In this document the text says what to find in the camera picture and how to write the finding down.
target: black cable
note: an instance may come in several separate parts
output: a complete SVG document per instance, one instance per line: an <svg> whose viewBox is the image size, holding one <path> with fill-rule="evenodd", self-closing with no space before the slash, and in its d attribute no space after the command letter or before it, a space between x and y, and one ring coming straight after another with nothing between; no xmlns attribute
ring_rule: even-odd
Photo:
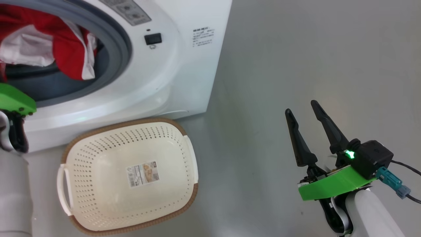
<svg viewBox="0 0 421 237"><path fill-rule="evenodd" d="M395 163L395 164L402 165L402 166L404 166L404 167L406 167L406 168L408 168L408 169L412 170L413 172L415 172L415 173L417 173L417 174L421 175L421 172L419 172L417 169L415 169L415 168L413 168L413 167L411 167L411 166L409 166L409 165L407 165L407 164L404 164L404 163L399 162L399 161L394 161L394 160L391 160L390 162L391 162L391 163Z"/></svg>
<svg viewBox="0 0 421 237"><path fill-rule="evenodd" d="M411 196L411 195L409 195L409 194L407 194L407 195L406 195L406 197L407 197L407 198L409 198L409 199L411 199L412 201L414 201L414 202L416 202L416 203L421 204L421 200L416 199L415 197L413 197L413 196Z"/></svg>
<svg viewBox="0 0 421 237"><path fill-rule="evenodd" d="M391 162L391 163L395 163L395 164L402 165L402 166L404 166L404 167L406 167L406 168L408 168L408 169L412 170L413 172L415 172L415 173L417 173L417 174L421 175L421 172L419 172L417 169L415 169L415 168L413 168L413 167L411 167L411 166L409 166L409 165L407 165L407 164L404 164L404 163L399 162L399 161L394 161L394 160L391 160L390 162ZM416 203L421 204L421 200L416 199L415 197L413 197L413 196L411 196L411 195L409 195L409 194L407 194L407 195L406 195L406 197L407 197L407 198L409 198L411 201L414 201L414 202L416 202Z"/></svg>

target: washing machine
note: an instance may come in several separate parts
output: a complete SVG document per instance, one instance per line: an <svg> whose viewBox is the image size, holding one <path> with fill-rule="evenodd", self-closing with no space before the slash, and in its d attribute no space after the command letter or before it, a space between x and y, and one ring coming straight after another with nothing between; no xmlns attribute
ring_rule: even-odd
<svg viewBox="0 0 421 237"><path fill-rule="evenodd" d="M71 80L54 65L8 71L10 84L37 103L24 123L29 151L109 124L205 112L231 2L0 0L72 21L100 42L93 80Z"/></svg>

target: barcode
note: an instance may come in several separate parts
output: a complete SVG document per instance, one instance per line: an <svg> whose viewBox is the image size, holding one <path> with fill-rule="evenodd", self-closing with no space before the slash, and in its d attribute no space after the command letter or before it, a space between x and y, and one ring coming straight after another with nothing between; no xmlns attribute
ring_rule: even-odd
<svg viewBox="0 0 421 237"><path fill-rule="evenodd" d="M134 176L133 173L129 174L129 180L130 180L130 187L131 188L136 186L135 183L134 183L134 177L133 176Z"/></svg>

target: green light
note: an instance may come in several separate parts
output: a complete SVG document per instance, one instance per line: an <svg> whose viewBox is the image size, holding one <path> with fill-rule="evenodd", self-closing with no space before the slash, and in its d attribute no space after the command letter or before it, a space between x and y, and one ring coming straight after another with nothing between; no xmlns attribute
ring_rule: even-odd
<svg viewBox="0 0 421 237"><path fill-rule="evenodd" d="M345 153L346 153L347 157L349 157L351 159L354 159L354 152L353 151L346 150Z"/></svg>

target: white fabric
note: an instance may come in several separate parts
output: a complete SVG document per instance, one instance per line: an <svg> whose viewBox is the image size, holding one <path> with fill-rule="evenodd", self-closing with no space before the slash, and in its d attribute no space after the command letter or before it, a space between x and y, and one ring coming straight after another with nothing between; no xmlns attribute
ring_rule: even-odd
<svg viewBox="0 0 421 237"><path fill-rule="evenodd" d="M85 57L83 60L83 69L82 69L82 79L90 80L95 78L95 71L93 70L93 65L95 64L95 56L93 54L94 49L96 49L96 38L93 34L88 34L88 45L85 44L83 39L83 34L80 31L79 27L68 20L62 19L64 23L73 31L75 36L80 40L85 48Z"/></svg>
<svg viewBox="0 0 421 237"><path fill-rule="evenodd" d="M34 25L25 26L3 39L0 44L0 61L48 66L54 62L53 37L39 32Z"/></svg>

